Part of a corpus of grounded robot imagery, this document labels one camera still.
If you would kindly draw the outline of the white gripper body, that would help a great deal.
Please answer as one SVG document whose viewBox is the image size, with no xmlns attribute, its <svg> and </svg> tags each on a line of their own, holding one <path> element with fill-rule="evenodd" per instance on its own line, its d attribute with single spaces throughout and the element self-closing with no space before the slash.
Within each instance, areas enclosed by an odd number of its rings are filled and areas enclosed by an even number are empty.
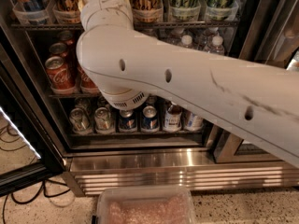
<svg viewBox="0 0 299 224">
<path fill-rule="evenodd" d="M 85 31 L 99 25 L 133 28 L 133 14 L 127 0 L 84 0 L 80 20 Z"/>
</svg>

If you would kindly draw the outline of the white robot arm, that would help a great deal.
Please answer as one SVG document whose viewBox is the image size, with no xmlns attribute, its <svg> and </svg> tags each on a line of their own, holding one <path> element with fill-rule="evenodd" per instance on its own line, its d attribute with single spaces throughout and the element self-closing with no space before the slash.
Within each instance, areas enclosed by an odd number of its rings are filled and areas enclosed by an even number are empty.
<svg viewBox="0 0 299 224">
<path fill-rule="evenodd" d="M 133 26 L 129 0 L 89 0 L 78 62 L 114 106 L 155 94 L 299 167 L 299 75 L 170 45 Z"/>
</svg>

